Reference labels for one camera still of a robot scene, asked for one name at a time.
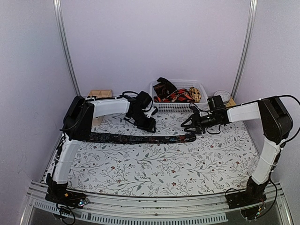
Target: cable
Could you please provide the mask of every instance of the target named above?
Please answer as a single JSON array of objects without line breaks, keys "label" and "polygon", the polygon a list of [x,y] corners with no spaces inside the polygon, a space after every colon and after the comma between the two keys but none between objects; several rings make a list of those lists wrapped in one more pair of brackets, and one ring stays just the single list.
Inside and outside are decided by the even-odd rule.
[{"label": "cable", "polygon": [[[64,224],[66,224],[66,225],[73,225],[73,224],[75,224],[75,222],[76,222],[76,217],[75,217],[75,214],[74,214],[74,212],[73,212],[72,210],[73,210],[73,209],[76,209],[76,208],[72,208],[72,209],[71,209],[67,204],[65,204],[65,203],[62,201],[63,198],[66,198],[66,197],[60,198],[60,199],[57,201],[57,203],[56,203],[56,208],[60,210],[60,220],[61,220]],[[65,206],[62,205],[62,206],[58,207],[59,203],[63,203]],[[69,213],[69,215],[72,214],[72,216],[73,216],[73,222],[72,222],[72,223],[68,224],[67,222],[64,221],[65,219],[62,218],[62,217],[63,217],[63,215],[62,215],[63,212],[64,212],[64,213]]]},{"label": "cable", "polygon": [[255,100],[255,101],[252,101],[252,102],[242,103],[240,105],[232,105],[232,106],[229,106],[229,107],[226,107],[226,108],[223,108],[223,109],[211,109],[211,110],[200,109],[194,102],[190,102],[189,103],[189,108],[191,109],[191,105],[194,105],[198,111],[205,112],[205,113],[210,113],[210,112],[216,112],[216,111],[222,111],[222,110],[234,108],[234,107],[237,107],[237,106],[248,105],[248,104],[251,104],[251,103],[254,103],[254,102],[258,102],[258,101],[259,100]]},{"label": "cable", "polygon": [[136,93],[136,92],[134,92],[134,91],[127,90],[127,91],[124,91],[124,92],[122,93],[122,96],[124,96],[126,93],[132,93],[132,94],[138,95],[138,93]]},{"label": "cable", "polygon": [[79,119],[77,120],[77,122],[73,126],[71,126],[69,128],[66,128],[66,129],[60,129],[60,131],[65,132],[65,131],[73,129],[79,123],[79,121],[82,119],[81,118],[82,117],[82,113],[83,113],[83,110],[81,109],[81,111],[80,111],[80,113],[78,115]]},{"label": "cable", "polygon": [[211,132],[209,132],[209,131],[208,131],[208,128],[206,128],[206,131],[207,131],[207,133],[209,133],[210,135],[219,135],[219,134],[221,133],[220,128],[221,128],[221,124],[219,125],[219,131],[216,132],[216,133],[211,133]]},{"label": "cable", "polygon": [[277,189],[277,187],[276,187],[276,184],[274,184],[274,182],[273,182],[272,179],[271,179],[271,173],[270,173],[270,176],[269,176],[269,181],[270,181],[271,184],[275,187],[275,190],[276,190],[275,198],[274,198],[274,201],[273,201],[272,205],[270,206],[270,208],[268,208],[268,210],[267,210],[264,214],[259,214],[259,216],[254,217],[254,218],[250,218],[250,219],[247,218],[247,220],[255,220],[255,219],[258,219],[258,218],[263,217],[263,216],[266,215],[266,214],[272,209],[272,207],[274,206],[274,204],[275,204],[275,202],[276,202],[276,199],[277,199],[278,189]]},{"label": "cable", "polygon": [[92,98],[92,99],[86,99],[86,102],[93,102],[93,101],[97,101],[97,100],[106,100],[106,99],[118,99],[121,98],[120,96],[117,97],[98,97],[98,98]]},{"label": "cable", "polygon": [[[300,106],[300,101],[299,101],[295,96],[293,96],[293,95],[280,95],[280,96],[277,96],[277,97],[278,97],[278,98],[285,98],[285,97],[292,98],[292,99],[294,99],[294,100],[299,104],[299,106]],[[298,135],[299,132],[300,132],[300,126],[299,126],[297,132],[295,133],[295,135],[294,135],[293,137],[291,137],[290,139],[284,141],[280,146],[281,146],[281,147],[284,147],[285,144],[286,144],[287,142],[290,142],[291,140],[293,140],[293,139]]]},{"label": "cable", "polygon": [[238,192],[241,194],[241,192],[240,192],[239,190],[235,189],[235,188],[227,189],[227,190],[225,191],[225,199],[226,199],[228,202],[231,202],[231,201],[227,198],[228,191],[230,191],[230,190],[238,191]]}]

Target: white floral mat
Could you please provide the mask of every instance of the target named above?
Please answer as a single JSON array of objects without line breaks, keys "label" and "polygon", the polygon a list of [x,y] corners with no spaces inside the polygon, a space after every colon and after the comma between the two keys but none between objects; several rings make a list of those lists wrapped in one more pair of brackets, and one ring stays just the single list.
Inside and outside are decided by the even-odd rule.
[{"label": "white floral mat", "polygon": [[[190,114],[160,113],[157,132],[141,131],[123,120],[105,116],[93,132],[124,135],[183,135]],[[210,132],[217,132],[217,127]],[[68,187],[86,192],[130,196],[215,194],[244,188],[256,150],[242,122],[221,127],[221,134],[199,135],[190,143],[100,144],[84,142],[69,173]],[[48,171],[53,170],[53,161]]]}]

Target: plastic basket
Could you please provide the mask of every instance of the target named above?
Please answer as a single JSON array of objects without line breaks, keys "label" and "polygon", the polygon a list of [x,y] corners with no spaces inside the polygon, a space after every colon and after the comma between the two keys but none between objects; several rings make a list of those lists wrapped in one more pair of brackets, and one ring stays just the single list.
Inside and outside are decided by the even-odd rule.
[{"label": "plastic basket", "polygon": [[[190,87],[197,88],[201,93],[201,99],[199,103],[195,103],[200,109],[207,110],[208,109],[208,102],[207,102],[207,94],[203,88],[203,86],[197,81],[191,80],[169,80],[172,84],[175,85],[177,89],[185,88],[187,90]],[[153,97],[157,96],[156,92],[154,91],[153,86],[158,84],[157,81],[153,81],[150,83],[150,96]],[[191,113],[192,110],[189,108],[189,103],[159,103],[153,102],[153,105],[158,108],[160,113]]]}]

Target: red cloth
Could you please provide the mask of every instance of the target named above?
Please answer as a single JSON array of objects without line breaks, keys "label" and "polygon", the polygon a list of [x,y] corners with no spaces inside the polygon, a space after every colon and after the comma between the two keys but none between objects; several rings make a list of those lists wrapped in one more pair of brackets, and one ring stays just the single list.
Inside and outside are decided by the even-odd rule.
[{"label": "red cloth", "polygon": [[187,89],[179,89],[171,93],[166,98],[154,97],[154,102],[194,102],[194,99],[190,96]]}]

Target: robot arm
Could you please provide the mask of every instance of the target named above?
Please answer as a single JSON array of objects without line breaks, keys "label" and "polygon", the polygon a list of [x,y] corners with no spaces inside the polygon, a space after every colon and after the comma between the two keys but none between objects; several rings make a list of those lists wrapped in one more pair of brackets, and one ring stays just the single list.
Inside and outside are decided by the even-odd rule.
[{"label": "robot arm", "polygon": [[271,171],[276,167],[284,141],[293,127],[293,120],[279,97],[270,97],[245,105],[225,108],[220,96],[208,99],[210,114],[200,116],[199,109],[181,126],[188,132],[205,133],[205,129],[218,124],[260,119],[265,136],[257,168],[247,182],[245,192],[227,195],[230,208],[242,207],[266,200],[264,189]]},{"label": "robot arm", "polygon": [[92,119],[113,113],[126,113],[125,120],[133,123],[137,128],[148,132],[155,132],[156,121],[151,116],[158,110],[152,107],[152,98],[144,91],[136,97],[122,95],[114,99],[85,99],[76,96],[64,118],[64,125],[60,143],[55,155],[55,168],[52,176],[47,175],[48,194],[46,199],[57,203],[67,194],[72,196],[64,199],[64,204],[77,207],[85,195],[83,193],[67,192],[68,174],[75,154],[83,141],[89,140]]}]

